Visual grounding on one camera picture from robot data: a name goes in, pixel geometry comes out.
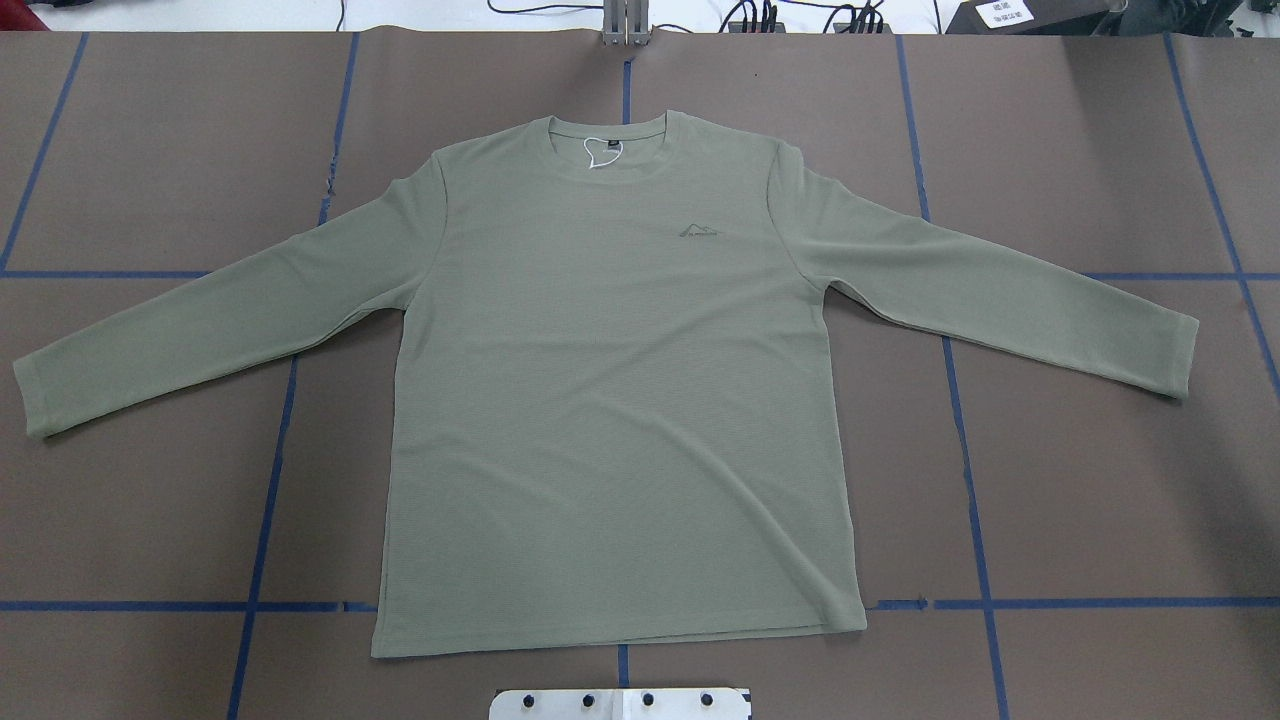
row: sleeve cuff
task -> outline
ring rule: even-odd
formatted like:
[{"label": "sleeve cuff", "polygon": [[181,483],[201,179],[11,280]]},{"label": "sleeve cuff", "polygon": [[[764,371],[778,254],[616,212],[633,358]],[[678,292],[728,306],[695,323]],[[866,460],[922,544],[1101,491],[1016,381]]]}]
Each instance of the sleeve cuff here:
[{"label": "sleeve cuff", "polygon": [[1179,400],[1187,400],[1189,380],[1192,374],[1192,356],[1196,354],[1196,333],[1199,331],[1199,320],[1190,315],[1179,315],[1174,327],[1174,336],[1170,340],[1170,366],[1166,395]]},{"label": "sleeve cuff", "polygon": [[14,360],[13,374],[18,378],[22,404],[27,410],[27,434],[33,438],[49,437],[52,433],[45,404],[45,386],[36,372],[36,361],[31,355]]}]

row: shirt hem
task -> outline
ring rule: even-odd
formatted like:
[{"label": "shirt hem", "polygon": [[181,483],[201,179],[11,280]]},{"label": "shirt hem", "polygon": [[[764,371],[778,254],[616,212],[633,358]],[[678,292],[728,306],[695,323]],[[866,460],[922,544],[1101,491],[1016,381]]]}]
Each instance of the shirt hem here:
[{"label": "shirt hem", "polygon": [[856,603],[840,618],[819,618],[812,607],[676,618],[646,618],[599,624],[511,628],[453,635],[389,639],[387,625],[374,632],[371,657],[411,657],[497,650],[595,646],[617,643],[700,642],[773,638],[867,629],[867,614]]}]

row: long-sleeve shirt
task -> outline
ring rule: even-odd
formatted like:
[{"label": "long-sleeve shirt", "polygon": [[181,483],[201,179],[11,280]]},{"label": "long-sleeve shirt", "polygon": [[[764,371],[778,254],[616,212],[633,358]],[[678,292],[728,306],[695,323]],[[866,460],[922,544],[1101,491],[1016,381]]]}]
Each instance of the long-sleeve shirt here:
[{"label": "long-sleeve shirt", "polygon": [[1193,318],[675,110],[439,149],[14,370],[44,437],[399,309],[375,657],[859,630],[832,286],[909,328],[1188,392]]}]

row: metal bracket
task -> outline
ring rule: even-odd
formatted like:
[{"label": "metal bracket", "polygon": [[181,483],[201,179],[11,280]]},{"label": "metal bracket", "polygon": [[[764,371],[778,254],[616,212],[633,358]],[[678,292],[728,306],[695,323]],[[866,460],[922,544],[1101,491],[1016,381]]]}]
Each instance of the metal bracket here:
[{"label": "metal bracket", "polygon": [[741,688],[502,691],[489,720],[750,720]]},{"label": "metal bracket", "polygon": [[605,45],[649,45],[649,0],[604,0]]}]

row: crew neck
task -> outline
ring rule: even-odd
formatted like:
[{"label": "crew neck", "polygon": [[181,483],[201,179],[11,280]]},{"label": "crew neck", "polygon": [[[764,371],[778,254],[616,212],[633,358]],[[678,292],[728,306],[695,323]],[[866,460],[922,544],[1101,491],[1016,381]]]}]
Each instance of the crew neck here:
[{"label": "crew neck", "polygon": [[[543,164],[556,174],[582,182],[596,183],[628,183],[652,177],[668,168],[677,158],[676,147],[680,145],[681,113],[666,110],[663,114],[650,120],[640,123],[626,123],[621,126],[591,126],[573,123],[548,115],[529,123],[529,141],[534,154],[541,158]],[[662,145],[652,158],[639,165],[626,168],[588,168],[584,163],[577,163],[556,151],[552,143],[552,135],[576,137],[599,137],[604,140],[639,140],[644,137],[662,136]]]}]

